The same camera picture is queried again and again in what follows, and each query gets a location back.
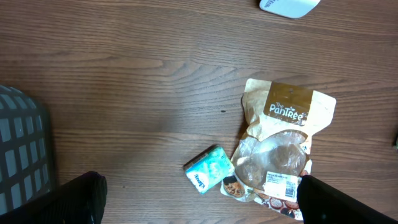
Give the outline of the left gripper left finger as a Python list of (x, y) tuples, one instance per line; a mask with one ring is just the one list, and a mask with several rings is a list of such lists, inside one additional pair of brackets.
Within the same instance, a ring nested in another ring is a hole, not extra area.
[(106, 177), (87, 172), (45, 195), (1, 215), (1, 224), (100, 224), (107, 197)]

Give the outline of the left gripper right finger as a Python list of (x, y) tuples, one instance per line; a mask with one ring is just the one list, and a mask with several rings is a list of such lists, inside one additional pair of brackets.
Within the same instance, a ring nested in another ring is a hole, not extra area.
[(397, 220), (312, 175), (302, 177), (297, 189), (297, 203), (304, 224), (397, 224)]

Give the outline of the brown snack pouch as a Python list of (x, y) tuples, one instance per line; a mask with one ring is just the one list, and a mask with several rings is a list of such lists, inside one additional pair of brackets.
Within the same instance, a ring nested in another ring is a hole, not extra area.
[(297, 187), (312, 171), (312, 137), (331, 124), (336, 99), (301, 86), (250, 78), (242, 105), (248, 127), (221, 193), (302, 221)]

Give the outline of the small teal tissue pack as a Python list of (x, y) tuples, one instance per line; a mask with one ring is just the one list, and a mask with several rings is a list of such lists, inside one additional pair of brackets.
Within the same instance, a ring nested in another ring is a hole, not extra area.
[(220, 145), (213, 145), (183, 166), (185, 175), (200, 194), (205, 194), (234, 172), (234, 165)]

